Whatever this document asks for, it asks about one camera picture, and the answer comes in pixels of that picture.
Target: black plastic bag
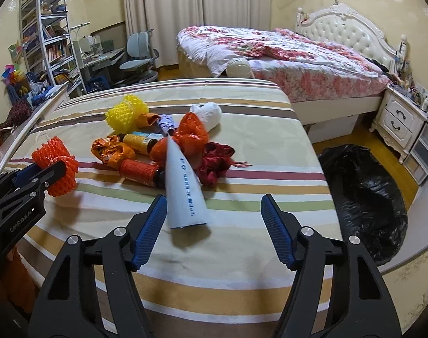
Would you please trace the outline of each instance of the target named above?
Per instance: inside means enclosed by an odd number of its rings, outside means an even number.
[[[369,149],[353,144],[327,148],[319,161],[342,237],[358,236],[377,265],[389,262],[408,227],[405,203],[394,179]]]

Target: white box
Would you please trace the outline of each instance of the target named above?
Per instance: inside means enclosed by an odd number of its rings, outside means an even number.
[[[308,137],[311,143],[314,144],[316,142],[349,135],[352,133],[357,119],[358,115],[354,115],[315,123],[310,127]]]

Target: bed headboard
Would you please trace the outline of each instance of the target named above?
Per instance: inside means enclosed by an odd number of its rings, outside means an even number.
[[[312,40],[328,40],[352,48],[364,57],[372,58],[395,72],[396,49],[385,40],[382,30],[350,6],[339,3],[313,12],[303,20],[303,8],[299,7],[296,32]]]

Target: striped tablecloth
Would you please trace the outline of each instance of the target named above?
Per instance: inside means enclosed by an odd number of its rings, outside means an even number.
[[[133,93],[152,113],[179,121],[193,103],[221,105],[211,140],[236,150],[232,168],[204,197],[213,222],[170,230],[166,223],[150,261],[134,273],[158,338],[270,337],[288,297],[294,273],[279,262],[260,215],[260,200],[273,194],[281,209],[326,237],[341,238],[332,197],[309,139],[287,96],[259,80],[194,79],[137,85],[84,96],[49,114],[24,141],[7,169],[23,168],[31,152],[60,137],[79,161],[77,189],[53,198],[47,215],[20,241],[19,250],[41,283],[64,240],[103,237],[146,210],[157,190],[125,180],[99,164],[92,142],[111,133],[104,113]],[[114,330],[101,267],[95,269],[105,326]],[[327,267],[319,304],[324,319],[331,288]]]

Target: gray chair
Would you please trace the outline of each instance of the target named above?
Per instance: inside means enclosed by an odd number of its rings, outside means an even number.
[[[158,73],[152,70],[155,60],[159,58],[159,52],[150,44],[152,31],[136,33],[128,38],[127,52],[132,60],[120,65],[120,69],[136,74],[121,82],[121,86],[153,82],[158,78]]]

